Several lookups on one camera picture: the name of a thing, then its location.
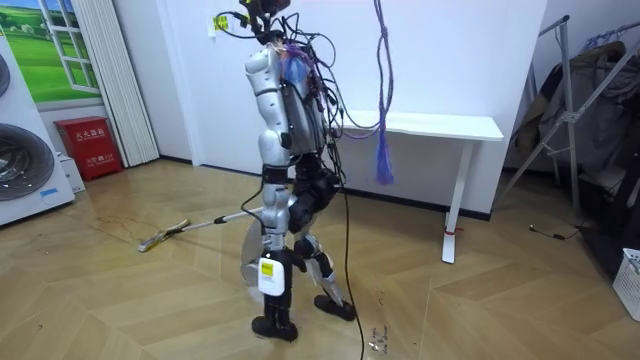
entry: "red fire extinguisher box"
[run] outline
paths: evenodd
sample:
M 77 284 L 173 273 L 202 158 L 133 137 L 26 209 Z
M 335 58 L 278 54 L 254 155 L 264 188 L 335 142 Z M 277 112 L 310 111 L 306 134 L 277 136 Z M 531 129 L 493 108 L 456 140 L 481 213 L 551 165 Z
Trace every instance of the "red fire extinguisher box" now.
M 122 171 L 106 118 L 91 116 L 54 123 L 83 180 L 91 181 L 98 176 Z

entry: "wooden floor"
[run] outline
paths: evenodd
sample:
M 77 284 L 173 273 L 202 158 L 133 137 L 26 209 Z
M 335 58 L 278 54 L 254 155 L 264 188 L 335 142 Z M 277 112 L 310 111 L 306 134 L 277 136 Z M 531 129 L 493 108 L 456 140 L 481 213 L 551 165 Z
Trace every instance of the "wooden floor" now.
M 444 215 L 351 197 L 351 283 L 367 359 L 640 359 L 640 324 L 594 268 L 570 206 L 524 180 L 491 222 L 462 219 L 455 265 L 440 261 Z M 188 217 L 238 210 L 254 177 L 157 161 L 88 184 L 59 211 L 0 229 L 0 359 L 357 359 L 355 323 L 315 309 L 294 279 L 294 343 L 250 330 L 261 306 L 239 274 L 250 221 L 139 239 Z M 344 285 L 344 203 L 315 234 Z

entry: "table leg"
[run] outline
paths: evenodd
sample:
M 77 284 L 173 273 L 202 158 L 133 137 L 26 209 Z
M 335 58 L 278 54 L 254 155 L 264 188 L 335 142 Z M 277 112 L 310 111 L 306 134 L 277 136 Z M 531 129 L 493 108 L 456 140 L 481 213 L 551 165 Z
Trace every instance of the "table leg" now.
M 460 204 L 462 203 L 462 193 L 464 185 L 467 181 L 467 173 L 469 172 L 469 164 L 471 162 L 471 154 L 475 142 L 465 141 L 462 148 L 462 157 L 458 167 L 458 176 L 456 177 L 456 185 L 453 189 L 453 200 L 451 201 L 451 210 L 447 213 L 445 220 L 444 241 L 442 243 L 442 261 L 453 264 L 456 254 L 456 222 L 458 221 L 458 213 L 460 212 Z

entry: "washing machine door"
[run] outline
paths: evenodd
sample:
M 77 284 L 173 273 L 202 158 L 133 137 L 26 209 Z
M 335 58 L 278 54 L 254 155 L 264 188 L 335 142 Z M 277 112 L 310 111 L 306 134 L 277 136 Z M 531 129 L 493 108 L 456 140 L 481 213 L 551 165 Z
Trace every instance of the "washing machine door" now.
M 49 146 L 23 128 L 0 124 L 0 201 L 17 199 L 41 188 L 55 166 Z
M 0 96 L 4 95 L 5 91 L 9 88 L 10 79 L 9 66 L 7 66 L 7 62 L 4 61 L 2 55 L 0 55 Z

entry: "yellow sticker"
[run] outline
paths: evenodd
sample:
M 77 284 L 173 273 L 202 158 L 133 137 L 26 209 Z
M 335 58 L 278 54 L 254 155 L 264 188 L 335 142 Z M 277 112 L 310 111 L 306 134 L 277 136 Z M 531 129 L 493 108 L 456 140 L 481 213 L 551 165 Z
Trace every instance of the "yellow sticker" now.
M 226 15 L 213 18 L 213 28 L 216 30 L 229 30 L 229 20 Z
M 262 263 L 260 272 L 262 275 L 273 276 L 273 264 Z

